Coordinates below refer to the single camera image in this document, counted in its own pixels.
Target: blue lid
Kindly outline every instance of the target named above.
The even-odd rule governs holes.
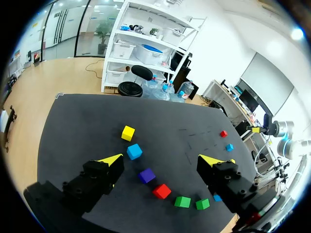
[[[149,45],[142,45],[145,49],[147,50],[150,50],[150,51],[153,51],[153,52],[159,52],[159,53],[163,53],[162,51],[160,50],[157,50],[156,48],[152,47],[152,46],[149,46]]]

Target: black mat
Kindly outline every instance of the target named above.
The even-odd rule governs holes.
[[[136,129],[131,142],[121,139],[125,125]],[[222,130],[228,137],[221,138]],[[129,160],[126,149],[138,143],[143,155]],[[225,146],[234,145],[232,152]],[[196,172],[198,154],[235,159],[250,181],[255,176],[251,155],[229,119],[218,109],[192,104],[104,95],[64,95],[55,100],[42,133],[38,181],[61,189],[88,160],[124,155],[125,171],[109,196],[102,196],[83,218],[121,233],[220,232],[233,217],[215,202]],[[150,167],[156,175],[142,184],[137,174]],[[152,194],[165,183],[165,200]],[[191,198],[189,209],[174,207],[177,196]],[[195,208],[209,198],[210,207]]]

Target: plastic bottle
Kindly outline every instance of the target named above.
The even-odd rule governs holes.
[[[184,82],[183,84],[181,84],[179,90],[177,91],[177,94],[179,94],[180,91],[183,91],[184,94],[182,97],[186,100],[193,90],[194,87],[192,85],[192,81],[190,80],[190,82]]]
[[[170,101],[172,102],[178,102],[178,103],[184,103],[185,102],[185,99],[182,98],[182,96],[184,95],[185,93],[183,91],[180,91],[179,94],[174,94],[174,93],[171,93],[170,94]]]
[[[164,85],[162,89],[153,90],[149,96],[149,99],[153,100],[170,100],[170,95],[167,93],[168,85]]]
[[[148,98],[150,96],[150,93],[159,88],[159,83],[156,81],[156,75],[152,77],[150,81],[144,80],[142,82],[141,88],[142,88],[142,96],[143,98]]]
[[[174,85],[173,85],[173,81],[172,81],[172,80],[169,81],[169,84],[167,84],[167,83],[162,83],[162,84],[161,84],[162,87],[163,87],[164,85],[168,85],[168,87],[167,87],[167,93],[169,93],[169,94],[175,93]]]

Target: small red cube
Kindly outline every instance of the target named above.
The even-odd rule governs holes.
[[[171,190],[165,184],[161,184],[152,193],[160,199],[165,199],[171,193]]]
[[[223,130],[223,131],[220,133],[220,136],[221,136],[221,137],[227,137],[227,136],[228,136],[228,133],[227,133],[225,130]]]

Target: blue cube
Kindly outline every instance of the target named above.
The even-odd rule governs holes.
[[[227,151],[233,151],[233,149],[234,149],[232,144],[226,145],[225,148],[227,149]]]
[[[138,177],[143,183],[148,183],[150,180],[154,179],[156,175],[152,172],[150,168],[142,171]]]
[[[126,152],[131,160],[137,159],[142,154],[142,150],[138,144],[128,147]]]
[[[219,195],[214,195],[214,200],[215,201],[222,201],[221,197]]]

